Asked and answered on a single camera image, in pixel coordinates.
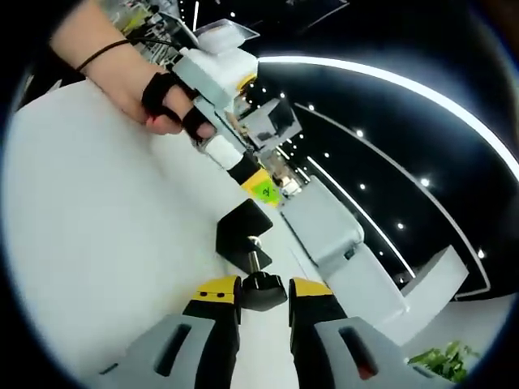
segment black knob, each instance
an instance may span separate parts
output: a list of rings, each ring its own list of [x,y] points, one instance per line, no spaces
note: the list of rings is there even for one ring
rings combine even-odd
[[[242,308],[264,312],[286,301],[280,276],[257,271],[242,282]]]

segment white table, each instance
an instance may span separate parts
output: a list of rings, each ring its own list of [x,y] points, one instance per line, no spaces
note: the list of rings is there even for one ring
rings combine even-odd
[[[91,83],[14,118],[4,227],[19,298],[49,352],[78,379],[114,363],[196,287],[239,273],[214,250],[217,221],[246,194],[185,135],[152,136]],[[276,209],[262,236],[285,286],[320,280]],[[236,388],[297,388],[288,304],[242,313]]]

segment cable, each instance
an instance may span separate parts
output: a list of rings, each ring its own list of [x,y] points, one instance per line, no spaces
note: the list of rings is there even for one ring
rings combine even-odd
[[[128,43],[139,43],[139,42],[157,43],[159,45],[166,45],[166,46],[175,47],[175,44],[173,42],[161,41],[160,39],[153,39],[153,38],[124,39],[122,41],[114,42],[114,43],[104,47],[103,49],[95,52],[93,55],[88,57],[88,59],[85,62],[83,62],[81,65],[79,65],[76,70],[77,71],[82,71],[82,69],[84,69],[86,67],[86,65],[88,65],[90,62],[92,62],[94,59],[96,59],[100,55],[106,53],[108,50],[113,49],[114,47],[121,46],[121,45],[126,45]]]

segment green sticker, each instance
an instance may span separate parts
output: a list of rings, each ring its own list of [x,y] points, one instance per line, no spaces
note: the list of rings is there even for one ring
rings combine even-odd
[[[279,192],[271,180],[265,180],[252,188],[257,199],[265,203],[277,203],[280,200]]]

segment green plant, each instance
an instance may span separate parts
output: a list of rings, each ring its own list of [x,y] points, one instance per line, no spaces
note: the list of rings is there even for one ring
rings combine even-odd
[[[460,383],[467,375],[463,367],[465,357],[479,357],[472,348],[459,340],[447,345],[445,352],[431,348],[409,360],[410,364],[419,364],[454,383]]]

